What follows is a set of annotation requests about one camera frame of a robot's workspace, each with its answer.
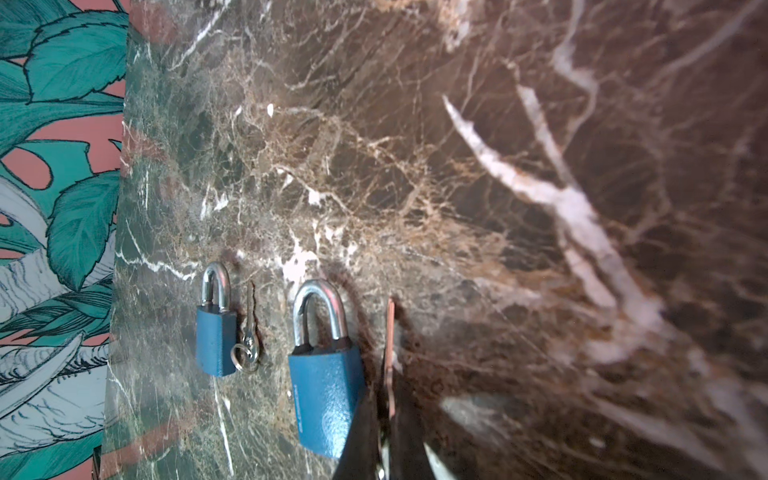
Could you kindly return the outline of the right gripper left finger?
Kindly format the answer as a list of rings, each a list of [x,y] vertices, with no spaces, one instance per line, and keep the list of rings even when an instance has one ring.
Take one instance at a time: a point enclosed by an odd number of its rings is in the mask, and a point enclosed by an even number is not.
[[[373,389],[367,389],[361,397],[333,480],[378,478],[380,424],[377,400]]]

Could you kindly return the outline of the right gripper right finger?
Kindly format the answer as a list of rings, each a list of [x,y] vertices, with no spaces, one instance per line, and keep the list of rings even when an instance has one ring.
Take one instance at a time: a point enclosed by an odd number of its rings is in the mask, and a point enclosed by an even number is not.
[[[423,425],[412,389],[395,368],[395,317],[393,297],[387,302],[383,360],[385,388],[384,462],[388,479],[435,479],[423,441]]]

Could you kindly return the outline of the blue padlock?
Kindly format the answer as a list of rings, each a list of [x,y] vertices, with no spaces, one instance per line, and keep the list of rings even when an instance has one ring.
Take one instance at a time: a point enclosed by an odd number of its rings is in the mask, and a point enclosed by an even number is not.
[[[237,343],[237,313],[231,309],[231,285],[221,262],[207,265],[201,285],[201,300],[196,310],[197,366],[213,377],[226,377],[236,371],[231,358]]]
[[[328,310],[332,341],[327,348],[310,342],[315,300]],[[294,348],[288,361],[299,442],[315,454],[338,459],[365,387],[360,350],[348,335],[338,290],[323,279],[303,283],[294,300],[292,323]]]

